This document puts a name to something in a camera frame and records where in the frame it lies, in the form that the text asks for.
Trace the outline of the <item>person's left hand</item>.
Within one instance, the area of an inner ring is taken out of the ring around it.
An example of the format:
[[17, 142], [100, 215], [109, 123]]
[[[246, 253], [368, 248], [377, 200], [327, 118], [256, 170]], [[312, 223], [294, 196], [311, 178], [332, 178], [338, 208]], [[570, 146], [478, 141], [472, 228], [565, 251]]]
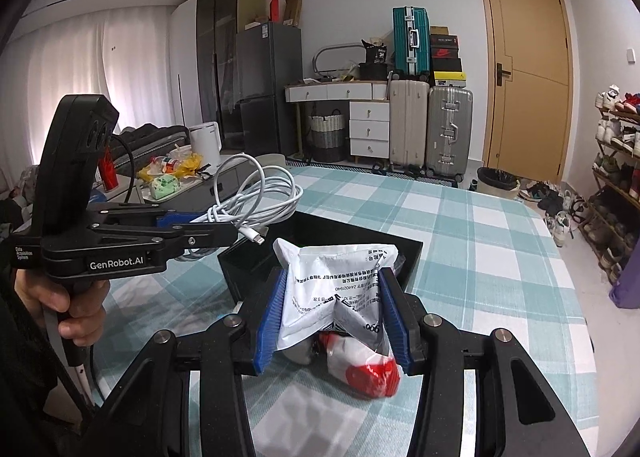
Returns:
[[39, 326], [49, 309], [68, 317], [58, 323], [58, 333], [78, 347], [90, 347], [102, 337], [106, 312], [103, 302], [111, 290], [109, 281], [95, 281], [73, 298], [47, 276], [17, 269], [14, 290]]

